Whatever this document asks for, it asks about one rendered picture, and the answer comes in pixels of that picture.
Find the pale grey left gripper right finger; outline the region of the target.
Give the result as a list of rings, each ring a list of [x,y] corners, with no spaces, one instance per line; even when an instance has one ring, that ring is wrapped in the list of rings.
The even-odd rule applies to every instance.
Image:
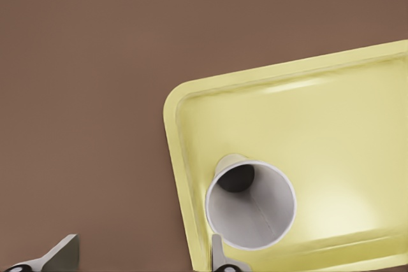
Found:
[[[226,257],[224,254],[222,236],[219,234],[212,235],[211,268],[212,272],[252,272],[248,264]]]

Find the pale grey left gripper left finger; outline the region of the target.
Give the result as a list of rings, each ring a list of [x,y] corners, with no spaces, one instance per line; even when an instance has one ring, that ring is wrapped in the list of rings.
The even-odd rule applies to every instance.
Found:
[[[3,272],[77,272],[80,262],[80,236],[69,234],[45,255],[16,263]]]

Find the white IKEA cup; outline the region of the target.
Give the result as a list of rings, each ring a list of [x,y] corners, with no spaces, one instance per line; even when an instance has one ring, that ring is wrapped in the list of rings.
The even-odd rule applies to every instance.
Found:
[[[296,216],[296,194],[275,166],[240,154],[222,157],[205,196],[205,215],[214,233],[240,250],[278,243]]]

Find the pale yellow plastic tray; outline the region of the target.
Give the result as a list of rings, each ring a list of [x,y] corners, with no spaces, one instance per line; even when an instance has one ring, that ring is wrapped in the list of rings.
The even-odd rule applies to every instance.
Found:
[[[163,120],[192,267],[210,271],[205,198],[229,154],[276,167],[293,225],[253,272],[408,272],[408,39],[185,82]]]

